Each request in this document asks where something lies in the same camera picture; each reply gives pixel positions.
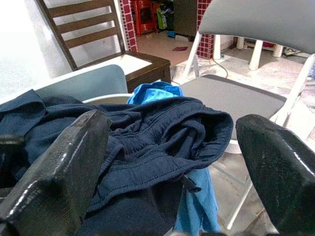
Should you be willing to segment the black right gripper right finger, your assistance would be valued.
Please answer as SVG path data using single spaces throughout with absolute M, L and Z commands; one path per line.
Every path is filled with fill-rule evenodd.
M 315 152 L 287 128 L 260 115 L 236 121 L 251 181 L 282 236 L 315 236 Z

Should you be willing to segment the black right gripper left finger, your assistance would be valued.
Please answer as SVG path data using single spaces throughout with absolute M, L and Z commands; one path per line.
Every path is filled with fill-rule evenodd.
M 110 121 L 99 110 L 62 131 L 0 203 L 0 236 L 72 236 L 83 223 Z

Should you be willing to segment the navy blue garment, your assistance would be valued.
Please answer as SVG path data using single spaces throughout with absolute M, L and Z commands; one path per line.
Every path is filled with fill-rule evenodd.
M 109 136 L 91 203 L 72 236 L 164 236 L 183 189 L 201 190 L 188 174 L 218 160 L 231 138 L 231 116 L 194 98 L 90 105 L 30 90 L 0 105 L 0 203 L 62 131 L 92 110 L 109 118 Z

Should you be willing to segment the bright blue garment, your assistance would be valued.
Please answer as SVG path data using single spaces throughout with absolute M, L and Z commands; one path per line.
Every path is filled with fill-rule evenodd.
M 180 97 L 179 86 L 167 82 L 154 82 L 137 86 L 128 104 L 145 104 L 161 99 Z M 183 189 L 175 225 L 167 236 L 200 236 L 201 233 L 220 231 L 217 219 L 217 201 L 208 168 L 196 169 L 188 174 L 198 187 L 198 192 Z

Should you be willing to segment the grey white folding chair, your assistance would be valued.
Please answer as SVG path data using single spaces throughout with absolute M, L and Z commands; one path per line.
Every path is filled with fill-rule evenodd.
M 233 120 L 258 114 L 291 129 L 302 140 L 310 135 L 315 140 L 315 113 L 303 102 L 307 76 L 315 63 L 315 0 L 212 0 L 202 16 L 186 71 L 198 67 L 197 44 L 207 33 L 292 46 L 309 56 L 287 95 L 235 81 L 230 75 L 207 74 L 183 84 L 188 96 L 229 113 Z

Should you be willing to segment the grey laundry bucket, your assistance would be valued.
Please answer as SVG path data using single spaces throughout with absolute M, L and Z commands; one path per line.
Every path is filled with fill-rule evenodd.
M 98 96 L 82 101 L 84 104 L 100 105 L 100 104 L 126 104 L 132 93 L 117 93 Z

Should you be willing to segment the light blue plastic child chair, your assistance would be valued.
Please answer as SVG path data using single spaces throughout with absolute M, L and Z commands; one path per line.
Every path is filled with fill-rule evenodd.
M 65 95 L 85 101 L 104 95 L 125 94 L 127 84 L 118 65 L 94 65 L 56 77 L 33 90 L 40 97 Z

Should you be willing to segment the white side table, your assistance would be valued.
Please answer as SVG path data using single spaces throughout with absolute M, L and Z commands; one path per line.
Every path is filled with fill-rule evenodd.
M 237 49 L 243 48 L 244 40 L 245 40 L 244 37 L 237 37 Z M 256 40 L 252 57 L 249 63 L 249 69 L 251 71 L 255 71 L 258 69 L 262 49 L 263 49 L 263 41 Z M 273 47 L 273 57 L 280 58 L 282 56 L 283 49 L 284 47 L 282 45 L 276 44 Z M 219 59 L 221 59 L 221 36 L 214 35 L 213 61 L 214 63 L 220 66 L 220 64 L 217 62 L 217 60 Z

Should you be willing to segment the dark wooden slatted chair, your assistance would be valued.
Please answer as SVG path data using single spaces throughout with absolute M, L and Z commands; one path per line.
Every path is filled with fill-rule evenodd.
M 161 80 L 170 82 L 170 61 L 125 49 L 114 0 L 35 0 L 73 71 L 117 65 L 127 90 Z

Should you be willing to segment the dark cabinet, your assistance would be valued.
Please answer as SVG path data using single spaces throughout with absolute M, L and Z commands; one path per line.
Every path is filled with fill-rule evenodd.
M 195 37 L 197 31 L 197 0 L 173 0 L 174 31 Z

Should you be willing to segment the red plastic stool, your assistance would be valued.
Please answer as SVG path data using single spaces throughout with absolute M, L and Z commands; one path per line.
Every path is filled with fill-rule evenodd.
M 137 36 L 153 30 L 157 33 L 156 19 L 151 0 L 131 0 L 131 10 L 134 13 L 134 26 Z

